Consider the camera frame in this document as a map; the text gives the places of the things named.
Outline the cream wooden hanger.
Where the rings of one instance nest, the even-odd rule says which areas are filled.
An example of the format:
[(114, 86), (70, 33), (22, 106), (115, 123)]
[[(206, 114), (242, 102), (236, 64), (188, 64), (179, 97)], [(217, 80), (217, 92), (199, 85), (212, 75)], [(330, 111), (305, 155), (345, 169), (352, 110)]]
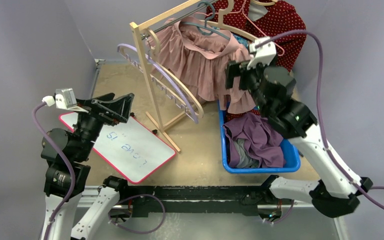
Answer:
[(144, 63), (132, 59), (125, 50), (129, 49), (136, 53), (139, 52), (137, 47), (120, 43), (117, 45), (117, 52), (121, 54), (129, 63), (137, 67), (149, 80), (154, 83), (158, 89), (163, 91), (166, 96), (174, 100), (175, 105), (182, 110), (180, 116), (188, 117), (195, 124), (204, 116), (204, 110), (197, 98), (192, 92), (166, 67), (159, 63), (159, 55), (161, 52), (161, 41), (156, 33), (150, 29), (145, 32), (149, 35), (145, 38), (148, 45), (148, 52), (144, 54)]
[[(245, 35), (240, 34), (241, 37), (252, 41), (252, 38), (249, 38), (248, 35), (253, 35), (257, 38), (264, 37), (253, 25), (251, 25), (241, 13), (232, 13), (239, 11), (244, 0), (234, 0), (233, 4), (229, 4), (227, 0), (219, 0), (213, 4), (215, 11), (217, 13), (220, 10), (231, 7), (229, 14), (224, 15), (222, 23), (234, 28), (241, 30)], [(269, 7), (271, 6), (259, 6), (255, 5), (250, 0), (246, 0), (245, 12), (248, 13), (248, 17), (268, 36), (274, 36), (279, 34), (283, 29), (281, 25), (281, 20), (274, 12), (269, 12)]]

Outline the cream wooden hanger rear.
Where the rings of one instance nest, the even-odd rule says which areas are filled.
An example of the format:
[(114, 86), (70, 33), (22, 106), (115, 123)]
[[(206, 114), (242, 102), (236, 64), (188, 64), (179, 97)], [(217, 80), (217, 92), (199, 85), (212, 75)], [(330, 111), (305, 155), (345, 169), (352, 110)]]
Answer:
[[(234, 0), (233, 4), (229, 4), (227, 0), (219, 0), (213, 4), (215, 11), (217, 13), (220, 10), (231, 7), (229, 14), (224, 15), (222, 23), (234, 28), (241, 30), (245, 35), (240, 34), (241, 37), (252, 41), (252, 38), (249, 38), (248, 35), (253, 35), (257, 38), (264, 37), (253, 25), (251, 25), (241, 13), (232, 13), (239, 11), (244, 0)], [(245, 12), (248, 13), (248, 17), (268, 36), (274, 36), (279, 34), (283, 29), (281, 25), (281, 20), (274, 12), (269, 12), (269, 7), (271, 6), (259, 6), (255, 5), (250, 0), (246, 0)]]

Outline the red polka dot dress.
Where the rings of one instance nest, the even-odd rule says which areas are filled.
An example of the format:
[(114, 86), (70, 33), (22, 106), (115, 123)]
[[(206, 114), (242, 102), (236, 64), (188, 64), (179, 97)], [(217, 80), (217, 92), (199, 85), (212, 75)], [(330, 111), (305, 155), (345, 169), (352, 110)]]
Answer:
[[(295, 7), (284, 0), (235, 0), (223, 23), (257, 38), (306, 29)], [(275, 40), (276, 64), (292, 71), (306, 39), (305, 34), (297, 33)]]

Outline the red polka dot skirt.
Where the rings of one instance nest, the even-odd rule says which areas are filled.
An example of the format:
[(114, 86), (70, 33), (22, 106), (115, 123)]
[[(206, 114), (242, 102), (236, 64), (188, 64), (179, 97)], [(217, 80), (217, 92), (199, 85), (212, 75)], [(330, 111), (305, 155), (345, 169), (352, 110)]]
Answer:
[(247, 113), (253, 113), (253, 114), (257, 115), (257, 116), (260, 115), (260, 113), (257, 110), (255, 110), (255, 109), (247, 111), (247, 112), (244, 112), (244, 113), (229, 113), (229, 112), (227, 112), (226, 115), (225, 115), (225, 122), (229, 122), (229, 121), (231, 121), (233, 119), (240, 118), (240, 117), (242, 117), (243, 115), (245, 115)]

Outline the teal hanger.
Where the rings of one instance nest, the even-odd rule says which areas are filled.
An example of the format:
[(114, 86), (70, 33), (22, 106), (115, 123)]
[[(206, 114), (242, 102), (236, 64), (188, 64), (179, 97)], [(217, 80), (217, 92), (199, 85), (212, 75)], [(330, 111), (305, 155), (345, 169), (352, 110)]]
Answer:
[(216, 34), (223, 37), (226, 40), (230, 40), (231, 38), (229, 36), (223, 34), (222, 32), (218, 31), (214, 27), (211, 27), (208, 25), (209, 20), (212, 20), (216, 15), (216, 10), (213, 4), (209, 3), (208, 1), (201, 0), (198, 2), (198, 7), (201, 7), (201, 6), (210, 7), (211, 9), (211, 14), (204, 19), (203, 23), (195, 23), (195, 22), (183, 21), (183, 20), (181, 21), (181, 23), (183, 23), (184, 25), (195, 26), (203, 36), (210, 36), (212, 34)]

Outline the cream wooden hanger front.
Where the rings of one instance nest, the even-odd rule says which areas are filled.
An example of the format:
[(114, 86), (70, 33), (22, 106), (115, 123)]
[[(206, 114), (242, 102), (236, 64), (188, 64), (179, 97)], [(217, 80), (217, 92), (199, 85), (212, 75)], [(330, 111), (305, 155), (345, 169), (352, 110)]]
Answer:
[(144, 54), (144, 63), (132, 59), (125, 50), (129, 49), (136, 53), (139, 52), (137, 47), (120, 43), (117, 45), (117, 52), (121, 54), (129, 63), (137, 67), (149, 80), (154, 83), (158, 89), (163, 91), (166, 96), (174, 100), (175, 105), (182, 110), (180, 116), (188, 117), (195, 124), (204, 116), (204, 110), (197, 98), (192, 92), (166, 67), (159, 63), (159, 55), (161, 52), (161, 41), (156, 33), (150, 29), (145, 32), (149, 35), (145, 38), (148, 45), (148, 52)]

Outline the purple pleated skirt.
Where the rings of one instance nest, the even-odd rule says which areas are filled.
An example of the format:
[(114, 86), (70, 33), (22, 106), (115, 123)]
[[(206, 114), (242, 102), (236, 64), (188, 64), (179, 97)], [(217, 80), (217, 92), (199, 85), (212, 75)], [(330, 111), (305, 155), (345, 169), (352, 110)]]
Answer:
[(284, 138), (269, 125), (266, 118), (247, 112), (224, 123), (223, 130), (229, 141), (229, 167), (284, 167), (286, 161), (281, 149)]

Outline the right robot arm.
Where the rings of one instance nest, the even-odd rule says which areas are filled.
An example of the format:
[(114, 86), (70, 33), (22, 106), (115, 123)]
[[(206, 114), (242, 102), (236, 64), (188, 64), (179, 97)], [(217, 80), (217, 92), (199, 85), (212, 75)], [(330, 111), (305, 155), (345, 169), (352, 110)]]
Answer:
[(296, 80), (281, 66), (248, 61), (230, 61), (226, 67), (226, 88), (239, 79), (239, 89), (250, 93), (259, 113), (285, 140), (294, 145), (316, 170), (320, 179), (304, 181), (271, 175), (260, 196), (268, 204), (278, 199), (312, 204), (321, 214), (337, 218), (353, 213), (359, 196), (373, 186), (368, 177), (354, 173), (322, 139), (321, 123), (302, 102), (293, 99)]

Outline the blue plastic bin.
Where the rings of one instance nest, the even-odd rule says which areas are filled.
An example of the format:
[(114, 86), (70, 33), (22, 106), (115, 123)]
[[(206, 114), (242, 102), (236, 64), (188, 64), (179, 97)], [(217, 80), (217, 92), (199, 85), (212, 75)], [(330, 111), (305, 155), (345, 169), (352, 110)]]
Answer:
[(217, 101), (218, 107), (218, 120), (221, 142), (221, 164), (223, 168), (230, 174), (271, 174), (279, 175), (283, 173), (294, 173), (300, 169), (301, 158), (298, 149), (292, 145), (287, 139), (284, 139), (281, 144), (281, 150), (283, 152), (285, 164), (281, 168), (232, 168), (229, 166), (228, 161), (230, 159), (230, 142), (226, 138), (224, 123), (226, 121), (226, 111), (221, 110), (220, 102)]

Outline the blue floral garment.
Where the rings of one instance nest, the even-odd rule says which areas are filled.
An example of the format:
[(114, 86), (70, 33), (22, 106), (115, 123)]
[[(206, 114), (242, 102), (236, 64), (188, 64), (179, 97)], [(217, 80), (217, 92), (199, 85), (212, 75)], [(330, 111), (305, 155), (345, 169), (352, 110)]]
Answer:
[(242, 36), (238, 35), (238, 34), (233, 34), (233, 36), (235, 37), (235, 39), (242, 45), (244, 45), (246, 48), (248, 47), (249, 45), (249, 41), (245, 38), (243, 38)]

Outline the pink pleated skirt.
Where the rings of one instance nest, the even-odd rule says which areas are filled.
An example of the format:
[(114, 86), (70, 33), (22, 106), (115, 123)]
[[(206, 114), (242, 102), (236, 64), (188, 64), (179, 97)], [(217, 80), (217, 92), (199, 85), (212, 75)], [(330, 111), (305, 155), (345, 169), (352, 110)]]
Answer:
[(201, 21), (188, 16), (155, 35), (160, 43), (157, 62), (170, 70), (199, 101), (220, 102), (222, 110), (231, 114), (251, 111), (256, 105), (251, 95), (239, 88), (226, 88), (225, 69), (230, 61), (250, 60), (250, 54), (228, 30), (211, 35), (199, 32)]

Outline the metal rack rod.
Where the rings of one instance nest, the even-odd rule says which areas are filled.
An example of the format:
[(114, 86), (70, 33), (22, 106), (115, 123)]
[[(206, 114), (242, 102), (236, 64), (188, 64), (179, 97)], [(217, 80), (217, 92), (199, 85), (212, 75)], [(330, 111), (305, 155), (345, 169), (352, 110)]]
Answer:
[(188, 16), (191, 16), (191, 15), (193, 15), (194, 13), (199, 12), (200, 10), (206, 9), (209, 5), (212, 5), (213, 3), (217, 2), (217, 1), (216, 1), (216, 0), (212, 0), (212, 1), (205, 1), (205, 0), (202, 0), (202, 2), (203, 2), (202, 4), (201, 4), (201, 3), (198, 4), (198, 7), (197, 7), (196, 9), (194, 9), (194, 10), (192, 10), (192, 11), (190, 11), (190, 12), (188, 12), (188, 13), (186, 13), (186, 14), (184, 14), (184, 15), (178, 17), (178, 18), (175, 18), (174, 20), (172, 20), (172, 21), (170, 21), (170, 22), (168, 22), (168, 23), (165, 23), (164, 25), (162, 25), (162, 26), (160, 26), (159, 28), (155, 29), (153, 32), (154, 32), (154, 33), (158, 33), (158, 32), (160, 32), (161, 30), (167, 28), (168, 26), (171, 26), (171, 25), (173, 25), (173, 24), (175, 24), (175, 23), (181, 21), (183, 18), (188, 17)]

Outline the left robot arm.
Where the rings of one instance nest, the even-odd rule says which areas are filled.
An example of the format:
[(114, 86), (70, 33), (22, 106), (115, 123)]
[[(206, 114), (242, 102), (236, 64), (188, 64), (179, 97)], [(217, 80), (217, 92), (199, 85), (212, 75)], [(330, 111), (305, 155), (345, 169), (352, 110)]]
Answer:
[(41, 158), (47, 162), (45, 173), (45, 220), (43, 240), (87, 240), (115, 204), (129, 199), (127, 181), (109, 176), (100, 196), (85, 216), (74, 223), (75, 213), (86, 186), (90, 166), (85, 165), (103, 126), (127, 123), (134, 94), (116, 97), (107, 93), (96, 98), (78, 99), (72, 89), (59, 89), (45, 96), (41, 106), (56, 106), (77, 112), (73, 131), (62, 128), (43, 130)]

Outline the wooden clothes rack frame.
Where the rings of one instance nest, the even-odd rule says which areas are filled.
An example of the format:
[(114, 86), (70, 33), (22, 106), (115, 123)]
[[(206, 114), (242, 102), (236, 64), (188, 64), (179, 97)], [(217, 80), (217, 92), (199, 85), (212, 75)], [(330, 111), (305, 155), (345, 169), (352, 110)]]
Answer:
[[(130, 63), (142, 72), (156, 117), (153, 117), (148, 111), (145, 114), (155, 125), (157, 133), (168, 140), (168, 144), (173, 147), (176, 153), (180, 153), (181, 149), (167, 133), (167, 130), (173, 128), (187, 117), (197, 124), (205, 112), (201, 103), (190, 90), (172, 72), (157, 62), (157, 54), (161, 51), (161, 43), (156, 33), (167, 28), (167, 26), (163, 25), (156, 30), (152, 30), (151, 26), (195, 4), (198, 4), (197, 0), (187, 0), (142, 23), (136, 23), (134, 21), (129, 23), (134, 40), (133, 50), (138, 56), (138, 63), (133, 61)], [(166, 123), (164, 123), (162, 119), (155, 88), (160, 89), (166, 94), (167, 98), (173, 100), (175, 105), (180, 109), (180, 113)]]

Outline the red-edged whiteboard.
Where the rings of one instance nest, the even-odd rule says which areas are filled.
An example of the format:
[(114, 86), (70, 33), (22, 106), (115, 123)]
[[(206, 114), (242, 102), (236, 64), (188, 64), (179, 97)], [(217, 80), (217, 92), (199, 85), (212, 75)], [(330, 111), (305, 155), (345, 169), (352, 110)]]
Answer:
[(142, 183), (177, 155), (132, 116), (127, 123), (104, 125), (93, 150), (132, 184)]

